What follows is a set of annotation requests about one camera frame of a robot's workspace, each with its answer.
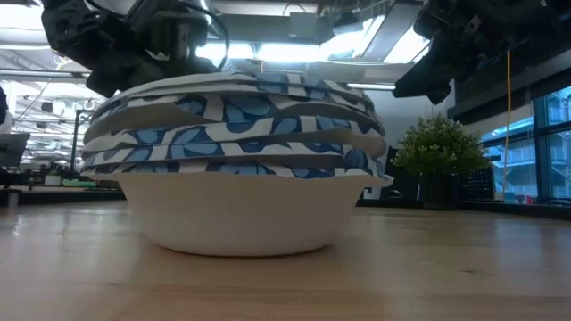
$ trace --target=computer monitor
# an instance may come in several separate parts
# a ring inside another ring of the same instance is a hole
[[[30,134],[0,134],[0,166],[19,167]]]

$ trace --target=glass window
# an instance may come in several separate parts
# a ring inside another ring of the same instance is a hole
[[[550,136],[551,191],[553,197],[571,197],[571,131]]]
[[[520,121],[513,122],[509,125],[509,134],[515,135],[519,133],[529,132],[531,133],[534,130],[534,118],[528,117],[526,119],[522,119]],[[485,133],[482,135],[482,142],[486,142],[489,140],[503,138],[506,136],[508,132],[508,127],[504,126],[502,128],[495,129],[489,133]]]
[[[545,97],[549,124],[556,125],[571,120],[571,86]]]
[[[506,192],[516,195],[537,196],[535,175],[535,146],[533,139],[509,143],[508,163],[505,163],[505,145],[492,146],[486,156],[492,157],[496,192],[503,191],[504,168],[507,166]]]

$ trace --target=white bowl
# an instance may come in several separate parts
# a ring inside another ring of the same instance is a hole
[[[335,241],[366,186],[379,179],[227,173],[117,174],[143,234],[213,256],[273,256]]]

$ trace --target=desk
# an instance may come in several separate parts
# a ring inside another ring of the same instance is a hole
[[[335,246],[274,259],[164,250],[125,202],[0,218],[0,320],[568,320],[571,225],[356,209]]]

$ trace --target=potted plant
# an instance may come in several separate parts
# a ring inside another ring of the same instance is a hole
[[[459,178],[489,166],[480,137],[442,115],[420,118],[399,143],[402,148],[392,162],[420,177],[420,197],[427,209],[455,209]]]

